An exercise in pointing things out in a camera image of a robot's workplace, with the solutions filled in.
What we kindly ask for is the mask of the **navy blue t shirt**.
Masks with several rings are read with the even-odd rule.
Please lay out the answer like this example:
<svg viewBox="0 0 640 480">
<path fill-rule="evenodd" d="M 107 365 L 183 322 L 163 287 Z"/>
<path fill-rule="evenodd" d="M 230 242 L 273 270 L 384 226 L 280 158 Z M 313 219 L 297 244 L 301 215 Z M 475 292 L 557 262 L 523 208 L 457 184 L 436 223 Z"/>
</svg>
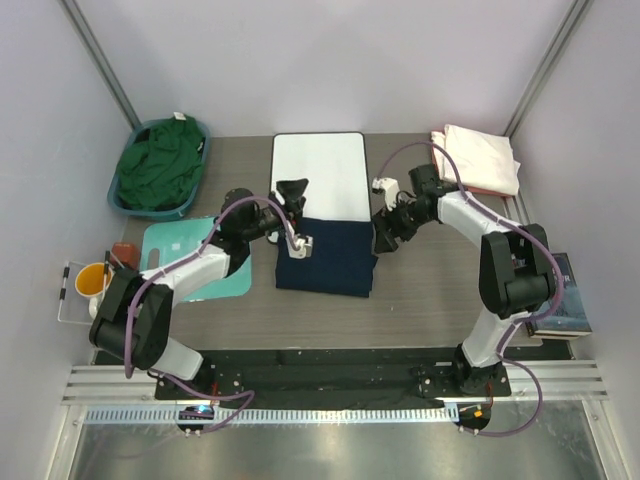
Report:
<svg viewBox="0 0 640 480">
<path fill-rule="evenodd" d="M 301 233 L 313 239 L 308 258 L 293 259 L 286 241 L 278 242 L 275 285 L 278 289 L 367 298 L 377 257 L 372 253 L 370 222 L 304 218 Z"/>
</svg>

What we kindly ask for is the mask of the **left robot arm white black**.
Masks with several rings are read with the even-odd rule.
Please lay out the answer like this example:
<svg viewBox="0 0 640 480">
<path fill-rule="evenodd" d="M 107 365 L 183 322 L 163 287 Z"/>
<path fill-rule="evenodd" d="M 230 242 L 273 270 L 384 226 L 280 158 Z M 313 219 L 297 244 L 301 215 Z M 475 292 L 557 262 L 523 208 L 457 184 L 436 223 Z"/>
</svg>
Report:
<svg viewBox="0 0 640 480">
<path fill-rule="evenodd" d="M 204 356 L 170 336 L 174 307 L 200 288 L 236 273 L 249 259 L 253 241 L 284 236 L 293 259 L 311 256 L 313 239 L 298 232 L 306 203 L 306 178 L 280 180 L 267 197 L 238 188 L 191 253 L 155 269 L 115 271 L 93 320 L 90 343 L 124 363 L 125 374 L 153 371 L 178 379 L 190 398 L 205 397 L 213 385 Z"/>
</svg>

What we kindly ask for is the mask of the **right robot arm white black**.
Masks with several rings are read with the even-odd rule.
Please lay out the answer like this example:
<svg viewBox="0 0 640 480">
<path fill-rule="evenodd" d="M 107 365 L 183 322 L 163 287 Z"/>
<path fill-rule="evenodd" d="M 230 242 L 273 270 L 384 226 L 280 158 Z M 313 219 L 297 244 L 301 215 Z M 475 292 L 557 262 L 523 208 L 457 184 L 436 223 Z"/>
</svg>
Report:
<svg viewBox="0 0 640 480">
<path fill-rule="evenodd" d="M 513 224 L 466 190 L 444 184 L 432 165 L 412 169 L 409 177 L 410 193 L 389 177 L 372 181 L 372 192 L 384 199 L 372 217 L 374 251 L 396 251 L 430 222 L 454 228 L 478 248 L 483 307 L 471 333 L 456 348 L 451 380 L 460 393 L 480 395 L 497 377 L 519 323 L 558 292 L 546 232 L 538 224 Z"/>
</svg>

